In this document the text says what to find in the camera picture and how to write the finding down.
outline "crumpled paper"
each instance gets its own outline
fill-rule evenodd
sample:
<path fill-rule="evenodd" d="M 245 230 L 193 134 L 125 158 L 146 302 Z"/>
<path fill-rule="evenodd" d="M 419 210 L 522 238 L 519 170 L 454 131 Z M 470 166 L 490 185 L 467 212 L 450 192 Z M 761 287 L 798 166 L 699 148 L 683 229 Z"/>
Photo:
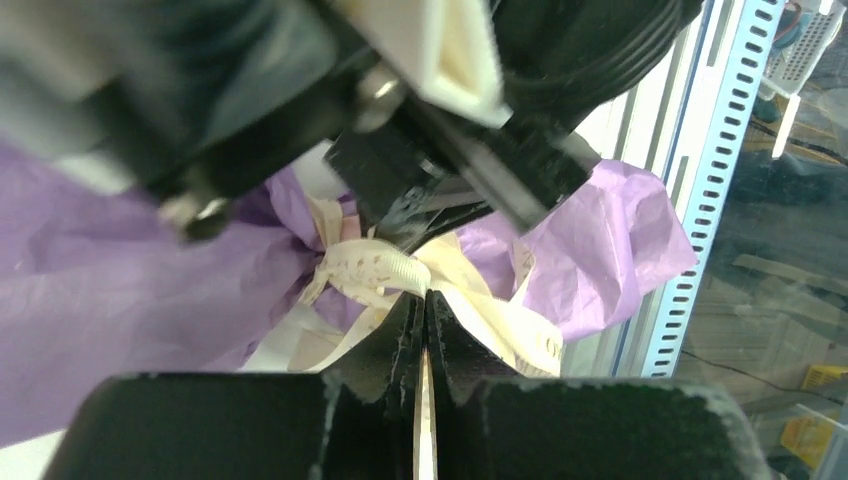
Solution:
<path fill-rule="evenodd" d="M 291 169 L 243 199 L 221 238 L 186 249 L 137 194 L 97 196 L 2 144 L 0 166 L 0 446 L 62 428 L 111 375 L 238 368 L 321 258 Z M 507 296 L 506 222 L 458 234 Z M 695 262 L 662 183 L 611 161 L 522 242 L 540 264 L 525 305 L 566 341 L 626 320 Z M 342 330 L 362 310 L 332 289 L 314 306 Z"/>

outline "twisted ribbon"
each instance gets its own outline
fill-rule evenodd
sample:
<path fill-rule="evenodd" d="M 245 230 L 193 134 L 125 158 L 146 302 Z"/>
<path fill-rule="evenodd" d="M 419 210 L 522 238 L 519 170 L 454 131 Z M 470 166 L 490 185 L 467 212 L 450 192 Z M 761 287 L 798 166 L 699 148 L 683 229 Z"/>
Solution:
<path fill-rule="evenodd" d="M 387 295 L 390 289 L 421 298 L 427 290 L 441 292 L 459 324 L 503 362 L 525 376 L 559 376 L 563 352 L 559 329 L 522 305 L 536 264 L 526 247 L 513 244 L 518 286 L 511 299 L 503 300 L 492 295 L 480 272 L 463 255 L 455 234 L 429 241 L 413 256 L 378 239 L 342 241 L 344 218 L 338 202 L 308 201 L 326 253 L 299 302 L 312 305 L 329 284 L 367 308 L 347 334 L 340 340 L 335 337 L 335 349 L 305 371 L 323 370 L 374 331 L 400 296 Z"/>

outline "wire basket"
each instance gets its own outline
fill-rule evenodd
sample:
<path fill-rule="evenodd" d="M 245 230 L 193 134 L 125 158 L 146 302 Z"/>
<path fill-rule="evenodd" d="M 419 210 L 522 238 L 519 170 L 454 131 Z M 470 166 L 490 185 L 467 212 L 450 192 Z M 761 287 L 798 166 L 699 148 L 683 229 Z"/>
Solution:
<path fill-rule="evenodd" d="M 798 41 L 769 58 L 762 81 L 764 88 L 761 88 L 764 96 L 774 92 L 789 97 L 800 92 L 824 50 L 842 26 L 845 13 L 845 5 L 842 3 L 834 1 L 827 15 L 819 13 L 820 1 L 796 3 L 803 13 L 810 15 L 810 22 Z"/>

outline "white surface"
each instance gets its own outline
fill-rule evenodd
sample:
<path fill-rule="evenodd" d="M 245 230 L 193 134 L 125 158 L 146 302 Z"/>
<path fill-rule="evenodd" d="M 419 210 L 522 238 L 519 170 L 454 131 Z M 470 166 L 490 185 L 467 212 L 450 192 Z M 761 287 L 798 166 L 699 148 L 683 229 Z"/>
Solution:
<path fill-rule="evenodd" d="M 503 101 L 501 64 L 487 3 L 344 0 L 339 5 L 418 96 L 498 128 L 512 111 Z"/>

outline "yellow object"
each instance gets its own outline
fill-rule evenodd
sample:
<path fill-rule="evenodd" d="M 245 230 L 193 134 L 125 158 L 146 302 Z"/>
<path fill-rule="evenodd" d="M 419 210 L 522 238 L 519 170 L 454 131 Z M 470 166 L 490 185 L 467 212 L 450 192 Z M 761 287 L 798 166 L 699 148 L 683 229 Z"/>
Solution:
<path fill-rule="evenodd" d="M 807 371 L 801 389 L 810 390 L 827 385 L 845 375 L 848 375 L 848 367 L 813 365 Z M 838 412 L 833 412 L 828 417 L 836 420 L 837 415 Z M 831 436 L 833 425 L 828 422 L 812 416 L 798 417 L 786 423 L 786 428 L 780 436 L 780 444 L 803 460 L 807 466 L 817 468 L 827 451 Z"/>

